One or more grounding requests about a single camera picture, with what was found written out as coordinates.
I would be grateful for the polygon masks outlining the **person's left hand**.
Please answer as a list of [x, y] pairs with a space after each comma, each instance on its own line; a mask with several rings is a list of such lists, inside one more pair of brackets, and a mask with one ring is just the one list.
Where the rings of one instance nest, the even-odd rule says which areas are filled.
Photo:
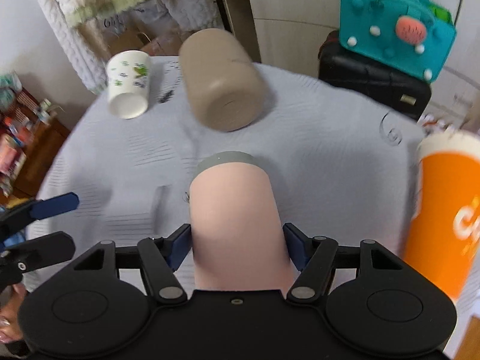
[[8, 302], [1, 306], [1, 342], [5, 345], [23, 339], [18, 323], [18, 312], [27, 293], [22, 283], [14, 284]]

